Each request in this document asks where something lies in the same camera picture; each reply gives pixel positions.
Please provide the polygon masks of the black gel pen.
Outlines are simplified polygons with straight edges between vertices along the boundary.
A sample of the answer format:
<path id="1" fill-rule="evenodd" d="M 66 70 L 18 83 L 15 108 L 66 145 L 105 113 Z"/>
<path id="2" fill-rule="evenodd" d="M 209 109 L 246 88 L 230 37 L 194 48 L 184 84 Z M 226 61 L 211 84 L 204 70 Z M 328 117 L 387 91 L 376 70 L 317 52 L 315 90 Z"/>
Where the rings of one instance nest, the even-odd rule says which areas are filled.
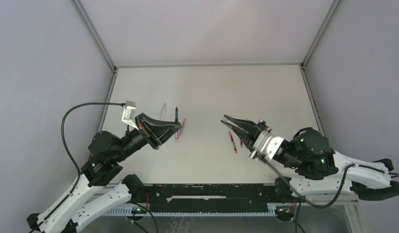
<path id="1" fill-rule="evenodd" d="M 175 122 L 177 123 L 177 125 L 179 125 L 179 117 L 178 117 L 178 107 L 175 108 Z M 175 132 L 175 139 L 178 139 L 178 133 L 179 133 L 179 126 L 177 126 L 176 128 L 176 132 Z"/>

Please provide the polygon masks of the dark red gel pen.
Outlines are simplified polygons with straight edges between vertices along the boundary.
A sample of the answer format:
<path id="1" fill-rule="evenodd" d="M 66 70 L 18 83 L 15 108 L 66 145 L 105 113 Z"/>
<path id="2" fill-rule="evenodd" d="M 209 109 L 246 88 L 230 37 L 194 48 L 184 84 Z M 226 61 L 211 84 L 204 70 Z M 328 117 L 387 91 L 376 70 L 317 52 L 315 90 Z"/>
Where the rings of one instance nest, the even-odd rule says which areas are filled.
<path id="1" fill-rule="evenodd" d="M 232 135 L 231 131 L 229 131 L 228 134 L 229 134 L 229 137 L 230 137 L 234 152 L 238 153 L 238 150 L 237 150 L 237 147 L 236 147 L 236 144 L 235 144 L 235 140 L 233 138 L 233 135 Z"/>

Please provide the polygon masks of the pink gel pen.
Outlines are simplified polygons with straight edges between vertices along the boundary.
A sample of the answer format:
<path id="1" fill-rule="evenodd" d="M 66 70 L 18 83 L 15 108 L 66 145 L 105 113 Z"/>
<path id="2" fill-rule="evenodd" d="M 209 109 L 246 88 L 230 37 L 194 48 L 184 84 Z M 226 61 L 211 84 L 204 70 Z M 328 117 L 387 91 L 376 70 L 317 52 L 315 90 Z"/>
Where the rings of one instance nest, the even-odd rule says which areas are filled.
<path id="1" fill-rule="evenodd" d="M 182 133 L 182 132 L 183 132 L 183 129 L 184 129 L 184 127 L 185 127 L 185 124 L 186 124 L 186 118 L 184 118 L 184 120 L 182 121 L 182 124 L 181 124 L 182 128 L 179 130 L 179 133 Z"/>

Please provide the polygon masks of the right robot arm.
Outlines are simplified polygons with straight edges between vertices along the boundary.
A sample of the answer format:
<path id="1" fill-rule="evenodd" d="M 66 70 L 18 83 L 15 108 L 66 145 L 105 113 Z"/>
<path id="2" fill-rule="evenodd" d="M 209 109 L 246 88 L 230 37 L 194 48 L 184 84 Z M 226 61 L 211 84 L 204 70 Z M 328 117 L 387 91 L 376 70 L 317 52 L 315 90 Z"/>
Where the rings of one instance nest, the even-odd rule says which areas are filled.
<path id="1" fill-rule="evenodd" d="M 224 115 L 222 123 L 250 151 L 250 158 L 272 167 L 273 162 L 296 173 L 285 176 L 277 168 L 274 195 L 286 202 L 291 197 L 356 195 L 365 201 L 380 201 L 399 196 L 398 174 L 390 159 L 362 161 L 341 154 L 330 146 L 327 137 L 307 127 L 287 140 L 273 133 L 264 120 L 253 122 Z"/>

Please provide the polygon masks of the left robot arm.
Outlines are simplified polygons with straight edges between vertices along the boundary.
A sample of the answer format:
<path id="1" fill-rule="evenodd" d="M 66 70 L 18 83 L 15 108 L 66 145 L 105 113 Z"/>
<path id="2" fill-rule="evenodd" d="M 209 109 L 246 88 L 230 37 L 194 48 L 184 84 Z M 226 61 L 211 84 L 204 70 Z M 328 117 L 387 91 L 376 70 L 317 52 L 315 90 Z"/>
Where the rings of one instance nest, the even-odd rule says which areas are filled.
<path id="1" fill-rule="evenodd" d="M 27 223 L 32 232 L 78 233 L 110 209 L 144 199 L 144 184 L 136 174 L 126 175 L 109 192 L 90 200 L 123 169 L 120 162 L 146 145 L 157 150 L 181 128 L 181 123 L 161 121 L 141 113 L 123 113 L 127 130 L 122 138 L 108 131 L 94 135 L 88 150 L 89 159 L 68 190 L 46 211 L 30 214 Z"/>

